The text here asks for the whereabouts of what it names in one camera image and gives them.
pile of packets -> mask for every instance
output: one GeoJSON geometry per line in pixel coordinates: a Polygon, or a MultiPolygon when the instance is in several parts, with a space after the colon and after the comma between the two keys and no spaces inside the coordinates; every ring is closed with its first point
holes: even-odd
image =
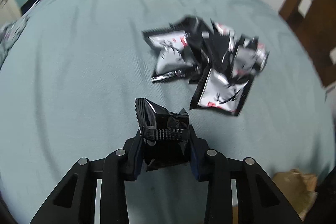
{"type": "Polygon", "coordinates": [[[167,28],[144,31],[158,54],[152,82],[190,77],[190,84],[198,84],[190,109],[216,108],[238,116],[269,52],[258,37],[237,39],[228,26],[212,21],[212,27],[186,16],[167,28]]]}

light blue bedsheet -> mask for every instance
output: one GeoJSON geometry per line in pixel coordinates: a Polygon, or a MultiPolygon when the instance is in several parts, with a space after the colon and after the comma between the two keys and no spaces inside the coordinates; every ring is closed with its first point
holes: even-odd
{"type": "MultiPolygon", "coordinates": [[[[106,157],[136,134],[135,98],[188,108],[196,86],[152,84],[156,56],[141,34],[185,14],[259,35],[270,50],[239,117],[188,111],[196,134],[227,157],[255,158],[269,175],[299,168],[323,178],[331,170],[334,136],[320,81],[261,0],[42,0],[0,71],[0,190],[20,224],[79,158],[106,157]]],[[[130,223],[202,221],[206,192],[188,166],[143,172],[126,182],[130,223]]]]}

bed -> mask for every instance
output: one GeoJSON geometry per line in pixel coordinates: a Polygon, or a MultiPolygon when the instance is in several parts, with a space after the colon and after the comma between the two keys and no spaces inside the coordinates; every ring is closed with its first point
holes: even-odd
{"type": "MultiPolygon", "coordinates": [[[[156,57],[141,33],[186,14],[258,35],[270,50],[239,117],[188,111],[198,137],[227,157],[255,158],[270,176],[299,168],[321,180],[334,167],[318,76],[261,0],[42,0],[0,70],[0,190],[19,224],[31,221],[79,158],[106,157],[135,136],[135,98],[188,109],[196,86],[151,83],[156,57]]],[[[186,165],[142,172],[125,187],[130,223],[204,217],[207,183],[197,183],[186,165]]]]}

triangular cutout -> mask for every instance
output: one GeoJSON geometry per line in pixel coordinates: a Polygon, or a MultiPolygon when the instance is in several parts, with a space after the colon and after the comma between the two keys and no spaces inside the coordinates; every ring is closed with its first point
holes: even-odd
{"type": "Polygon", "coordinates": [[[274,193],[269,188],[269,186],[266,184],[266,182],[263,180],[263,178],[260,175],[256,175],[255,179],[257,182],[261,206],[263,206],[264,208],[267,208],[267,207],[279,205],[280,201],[274,195],[274,193]]]}
{"type": "Polygon", "coordinates": [[[72,175],[67,184],[59,192],[54,199],[54,205],[64,208],[71,208],[72,200],[74,198],[75,187],[77,184],[77,175],[72,175]]]}

round metal rivet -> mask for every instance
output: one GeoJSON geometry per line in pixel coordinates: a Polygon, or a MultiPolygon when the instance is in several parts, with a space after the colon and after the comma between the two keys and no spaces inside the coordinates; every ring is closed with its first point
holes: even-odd
{"type": "Polygon", "coordinates": [[[87,158],[81,158],[78,160],[79,165],[85,165],[87,163],[87,158]]]}
{"type": "Polygon", "coordinates": [[[209,156],[216,156],[217,152],[216,152],[216,150],[209,149],[209,150],[207,151],[207,154],[208,154],[209,156]]]}
{"type": "Polygon", "coordinates": [[[255,163],[254,159],[252,158],[246,158],[245,162],[248,164],[248,165],[253,165],[255,163]]]}
{"type": "Polygon", "coordinates": [[[126,151],[124,149],[118,149],[115,154],[117,156],[122,156],[122,155],[125,155],[126,151]]]}

